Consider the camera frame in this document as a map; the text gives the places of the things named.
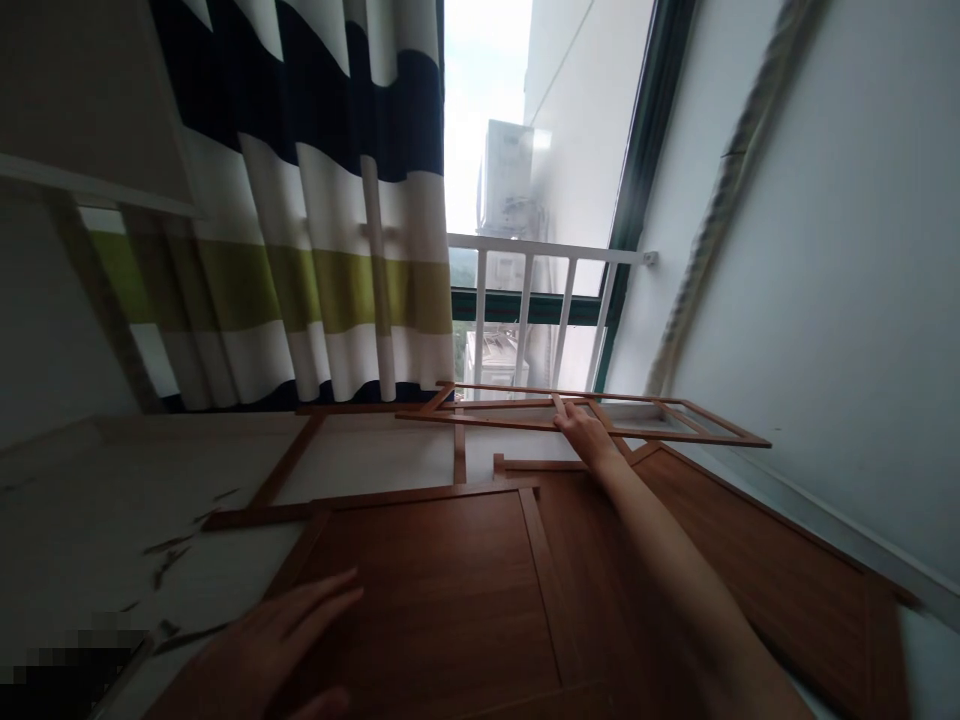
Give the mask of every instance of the debris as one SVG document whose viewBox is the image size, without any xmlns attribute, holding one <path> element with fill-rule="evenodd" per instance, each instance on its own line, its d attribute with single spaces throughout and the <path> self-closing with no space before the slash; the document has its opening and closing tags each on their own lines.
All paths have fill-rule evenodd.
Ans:
<svg viewBox="0 0 960 720">
<path fill-rule="evenodd" d="M 163 633 L 163 636 L 166 638 L 172 638 L 174 635 L 180 632 L 181 628 L 179 625 L 176 625 L 166 618 L 160 621 L 160 631 Z"/>
<path fill-rule="evenodd" d="M 186 555 L 186 554 L 187 554 L 187 550 L 189 550 L 189 549 L 190 549 L 189 547 L 185 547 L 183 550 L 180 550 L 180 551 L 177 551 L 177 550 L 167 550 L 167 557 L 166 557 L 166 559 L 163 561 L 163 564 L 162 564 L 160 567 L 158 567 L 156 570 L 154 570 L 154 572 L 153 572 L 153 589 L 154 589 L 154 590 L 159 590 L 159 589 L 160 589 L 160 586 L 163 585 L 163 576 L 164 576 L 164 573 L 166 573 L 167 570 L 169 570 L 171 567 L 173 567 L 173 564 L 174 564 L 177 560 L 179 560 L 179 559 L 182 558 L 184 555 Z"/>
<path fill-rule="evenodd" d="M 176 547 L 180 543 L 186 542 L 187 540 L 192 538 L 193 535 L 194 534 L 183 535 L 182 537 L 176 537 L 176 538 L 170 538 L 169 540 L 164 540 L 162 543 L 158 543 L 157 545 L 151 545 L 150 547 L 148 547 L 143 551 L 143 554 L 154 555 L 156 553 L 161 553 L 164 550 L 169 550 L 172 547 Z"/>
<path fill-rule="evenodd" d="M 160 645 L 157 646 L 157 649 L 153 651 L 153 654 L 163 655 L 164 653 L 168 653 L 171 650 L 176 650 L 177 648 L 181 648 L 184 645 L 189 645 L 190 643 L 196 642 L 197 640 L 203 640 L 203 638 L 209 637 L 210 635 L 215 635 L 216 633 L 220 632 L 225 627 L 228 627 L 231 624 L 232 622 L 220 623 L 219 625 L 214 625 L 213 627 L 207 628 L 206 630 L 198 630 L 197 632 L 184 633 L 183 635 L 178 635 L 175 638 L 172 638 L 170 640 L 167 640 L 166 642 L 160 643 Z"/>
<path fill-rule="evenodd" d="M 235 492 L 240 492 L 240 488 L 234 488 L 233 490 L 227 490 L 227 492 L 225 492 L 225 493 L 220 493 L 219 495 L 214 495 L 213 501 L 216 502 L 217 500 L 223 500 L 225 497 L 230 497 L 230 496 L 233 495 Z"/>
<path fill-rule="evenodd" d="M 203 515 L 197 515 L 197 517 L 195 517 L 195 518 L 193 519 L 193 522 L 194 522 L 194 523 L 198 523 L 198 522 L 200 522 L 201 520 L 206 520 L 208 517 L 210 517 L 211 515 L 213 515 L 215 512 L 217 512 L 217 511 L 219 511 L 219 510 L 223 510 L 223 508 L 220 507 L 219 505 L 217 505 L 217 507 L 215 507 L 213 510 L 209 510 L 209 511 L 205 512 Z"/>
</svg>

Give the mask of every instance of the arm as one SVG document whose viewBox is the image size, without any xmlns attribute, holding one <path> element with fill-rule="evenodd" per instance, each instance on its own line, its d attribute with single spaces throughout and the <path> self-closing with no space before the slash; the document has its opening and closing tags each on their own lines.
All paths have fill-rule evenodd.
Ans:
<svg viewBox="0 0 960 720">
<path fill-rule="evenodd" d="M 610 497 L 640 563 L 672 608 L 711 715 L 812 717 L 723 581 L 637 478 L 600 421 L 568 403 L 554 423 Z"/>
</svg>

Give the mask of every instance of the sky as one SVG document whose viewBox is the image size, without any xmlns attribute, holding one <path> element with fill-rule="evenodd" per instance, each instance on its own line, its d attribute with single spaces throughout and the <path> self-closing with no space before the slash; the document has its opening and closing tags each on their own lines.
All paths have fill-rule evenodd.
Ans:
<svg viewBox="0 0 960 720">
<path fill-rule="evenodd" d="M 444 2 L 447 231 L 477 229 L 477 175 L 488 120 L 523 123 L 532 0 Z"/>
</svg>

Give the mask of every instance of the floor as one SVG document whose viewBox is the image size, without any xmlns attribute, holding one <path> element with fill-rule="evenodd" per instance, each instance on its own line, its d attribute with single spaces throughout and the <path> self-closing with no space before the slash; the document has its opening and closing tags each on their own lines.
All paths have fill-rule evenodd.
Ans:
<svg viewBox="0 0 960 720">
<path fill-rule="evenodd" d="M 196 532 L 195 518 L 214 507 L 243 507 L 302 422 L 289 414 L 126 419 L 74 426 L 0 457 L 0 542 L 18 549 L 4 553 L 0 573 L 8 588 L 24 589 L 0 598 L 0 665 L 35 661 L 30 648 L 69 647 L 78 630 L 150 630 L 166 619 L 190 632 L 255 604 L 298 525 L 197 534 L 158 590 L 163 556 L 142 551 Z M 490 479 L 495 452 L 573 459 L 552 433 L 470 429 L 466 449 L 468 482 Z M 278 502 L 442 485 L 452 472 L 452 428 L 331 418 Z M 960 636 L 926 615 L 904 610 L 902 621 L 914 717 L 960 716 Z M 202 645 L 149 660 L 106 717 L 139 717 Z M 833 717 L 808 700 L 818 717 Z"/>
</svg>

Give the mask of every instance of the window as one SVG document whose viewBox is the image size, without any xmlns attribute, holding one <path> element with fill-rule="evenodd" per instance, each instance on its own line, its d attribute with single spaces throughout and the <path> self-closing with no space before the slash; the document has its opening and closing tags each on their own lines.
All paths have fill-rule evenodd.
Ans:
<svg viewBox="0 0 960 720">
<path fill-rule="evenodd" d="M 660 0 L 656 13 L 652 1 L 444 3 L 444 175 L 458 380 L 474 377 L 480 268 L 477 250 L 455 247 L 457 235 L 636 249 L 692 8 L 692 0 Z M 503 249 L 501 241 L 486 252 L 484 383 L 584 388 L 598 365 L 594 339 L 606 297 L 595 373 L 602 385 L 629 267 L 613 274 L 606 262 L 579 259 L 561 332 L 571 261 L 562 253 L 536 256 L 528 272 L 528 256 Z M 525 281 L 532 295 L 521 337 Z"/>
</svg>

